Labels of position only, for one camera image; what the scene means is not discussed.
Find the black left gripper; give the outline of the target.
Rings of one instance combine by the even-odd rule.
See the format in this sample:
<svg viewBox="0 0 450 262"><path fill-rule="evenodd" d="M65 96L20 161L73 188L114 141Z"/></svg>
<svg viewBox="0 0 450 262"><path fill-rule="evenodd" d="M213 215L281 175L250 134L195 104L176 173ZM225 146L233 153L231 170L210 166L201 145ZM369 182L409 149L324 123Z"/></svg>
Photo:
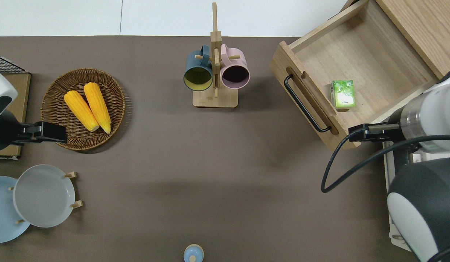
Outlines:
<svg viewBox="0 0 450 262"><path fill-rule="evenodd" d="M8 110L0 115L0 150L9 145L21 146L24 143L57 142L67 143L67 130L64 126L44 121L34 124L19 123Z"/></svg>

